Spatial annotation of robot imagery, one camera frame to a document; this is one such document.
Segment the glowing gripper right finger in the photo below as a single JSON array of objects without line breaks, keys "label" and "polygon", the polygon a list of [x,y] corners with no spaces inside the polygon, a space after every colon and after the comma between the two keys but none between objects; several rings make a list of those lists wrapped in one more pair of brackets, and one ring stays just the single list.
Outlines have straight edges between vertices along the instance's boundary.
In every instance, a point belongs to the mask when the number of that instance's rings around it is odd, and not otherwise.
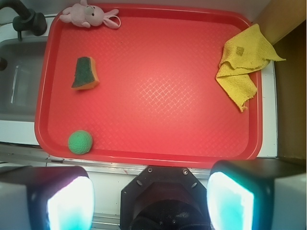
[{"label": "glowing gripper right finger", "polygon": [[207,183],[207,205],[216,230],[305,230],[307,164],[218,161]]}]

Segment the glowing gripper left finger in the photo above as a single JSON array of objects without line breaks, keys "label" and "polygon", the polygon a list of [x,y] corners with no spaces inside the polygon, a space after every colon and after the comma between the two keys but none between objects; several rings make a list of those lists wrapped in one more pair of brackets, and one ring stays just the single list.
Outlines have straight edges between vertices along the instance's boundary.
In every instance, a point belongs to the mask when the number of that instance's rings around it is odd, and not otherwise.
[{"label": "glowing gripper left finger", "polygon": [[80,166],[3,166],[2,230],[89,230],[94,185]]}]

